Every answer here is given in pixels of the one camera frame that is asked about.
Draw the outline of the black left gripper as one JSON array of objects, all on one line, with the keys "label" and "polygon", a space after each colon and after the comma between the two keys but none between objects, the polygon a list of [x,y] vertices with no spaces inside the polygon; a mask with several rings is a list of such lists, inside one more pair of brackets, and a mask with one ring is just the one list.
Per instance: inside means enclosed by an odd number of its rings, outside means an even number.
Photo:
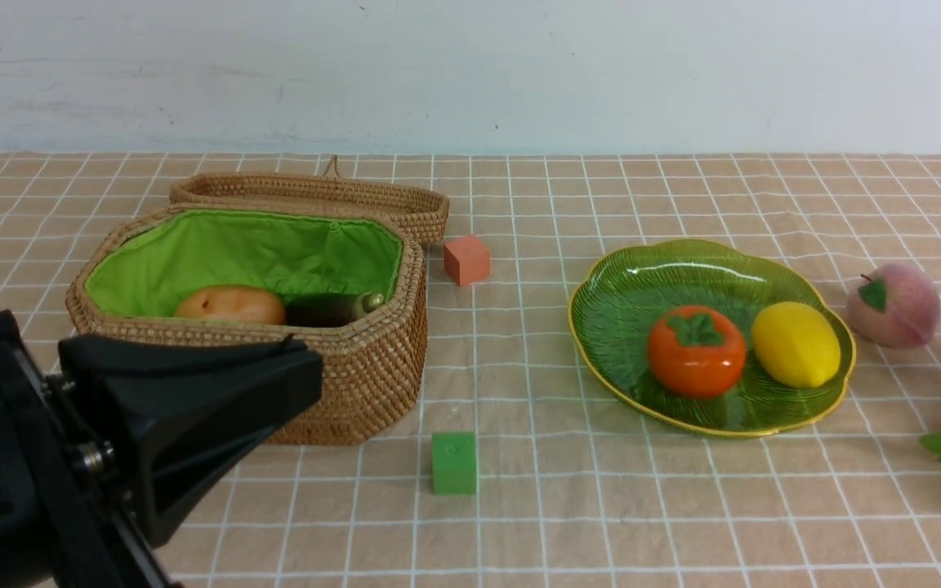
[{"label": "black left gripper", "polygon": [[57,351],[74,464],[124,514],[102,510],[72,469],[42,405],[45,377],[0,311],[0,587],[172,587],[147,543],[167,544],[233,466],[322,395],[322,357],[291,335],[183,347],[86,334]]}]

